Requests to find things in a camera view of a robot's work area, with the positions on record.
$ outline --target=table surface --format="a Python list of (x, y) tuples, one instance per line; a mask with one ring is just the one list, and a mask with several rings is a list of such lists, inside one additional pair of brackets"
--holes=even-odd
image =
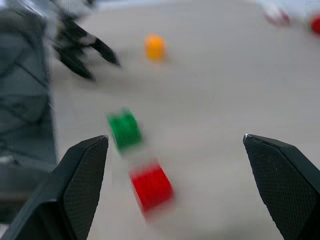
[[(254, 5), (236, 0), (106, 10), (83, 27), (118, 53), (123, 68), (92, 52), (92, 83), (51, 62), (59, 156), (108, 133), (106, 113), (122, 107), (135, 114), (146, 139), (123, 157), (111, 144), (88, 239), (283, 239), (242, 139), (251, 133), (293, 144), (320, 167), (319, 38), (301, 26), (268, 25)], [(167, 62), (145, 58), (150, 33), (164, 37)], [(128, 170), (155, 157), (176, 201), (146, 222)]]

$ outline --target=red object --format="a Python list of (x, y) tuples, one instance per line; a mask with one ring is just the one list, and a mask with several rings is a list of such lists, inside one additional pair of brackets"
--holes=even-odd
[(320, 16), (316, 16), (312, 19), (310, 27), (316, 34), (320, 34)]
[(130, 178), (143, 213), (173, 197), (172, 186), (158, 163), (130, 173)]

